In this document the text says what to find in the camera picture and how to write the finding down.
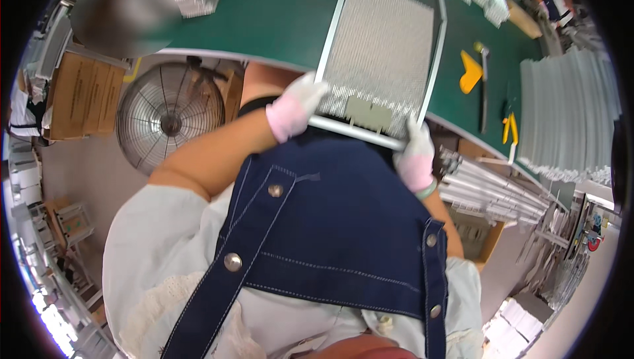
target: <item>hand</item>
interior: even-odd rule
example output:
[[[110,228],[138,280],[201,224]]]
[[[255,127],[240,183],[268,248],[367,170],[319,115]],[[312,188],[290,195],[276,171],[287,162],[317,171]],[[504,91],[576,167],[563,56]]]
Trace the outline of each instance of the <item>hand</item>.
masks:
[[[315,83],[315,72],[308,72],[290,84],[272,104],[266,106],[266,119],[279,143],[306,130],[328,83]]]
[[[394,165],[403,183],[416,194],[428,188],[434,180],[434,144],[426,123],[419,128],[416,121],[410,117],[407,121],[407,130],[409,143],[402,153],[394,155]]]

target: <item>yellow handle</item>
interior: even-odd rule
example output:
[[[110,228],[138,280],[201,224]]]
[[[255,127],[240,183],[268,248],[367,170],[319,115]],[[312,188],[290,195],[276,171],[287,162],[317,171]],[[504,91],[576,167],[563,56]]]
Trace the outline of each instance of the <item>yellow handle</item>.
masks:
[[[515,113],[511,113],[509,120],[511,121],[511,131],[513,132],[513,144],[517,145],[519,138],[517,137],[517,121],[515,120]]]
[[[506,144],[509,139],[509,126],[511,125],[511,118],[504,118],[504,132],[502,133],[502,144]]]

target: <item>yellow cable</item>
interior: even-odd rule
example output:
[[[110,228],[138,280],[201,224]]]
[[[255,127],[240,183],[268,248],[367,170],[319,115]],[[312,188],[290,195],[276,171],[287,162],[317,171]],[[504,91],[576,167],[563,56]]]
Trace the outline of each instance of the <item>yellow cable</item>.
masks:
[[[134,80],[134,78],[136,77],[136,73],[139,71],[139,65],[141,64],[141,60],[142,60],[141,57],[136,59],[136,64],[134,65],[134,70],[131,75],[123,76],[124,83],[131,83]]]

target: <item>metal rivet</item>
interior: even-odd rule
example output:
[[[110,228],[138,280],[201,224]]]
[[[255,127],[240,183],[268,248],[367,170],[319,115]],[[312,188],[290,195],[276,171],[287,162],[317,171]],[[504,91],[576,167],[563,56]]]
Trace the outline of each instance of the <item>metal rivet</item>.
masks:
[[[434,234],[429,234],[427,236],[427,246],[433,247],[436,244],[436,236]]]
[[[279,184],[272,184],[269,186],[269,195],[271,197],[275,197],[275,198],[280,197],[281,193],[283,192],[284,192],[284,188],[281,187],[281,185]]]
[[[439,305],[434,305],[434,307],[432,308],[432,310],[429,312],[429,316],[433,318],[437,317],[440,315],[440,310],[442,309],[442,307],[440,307]]]
[[[242,259],[237,253],[227,253],[225,256],[225,267],[231,272],[238,271],[242,268]]]

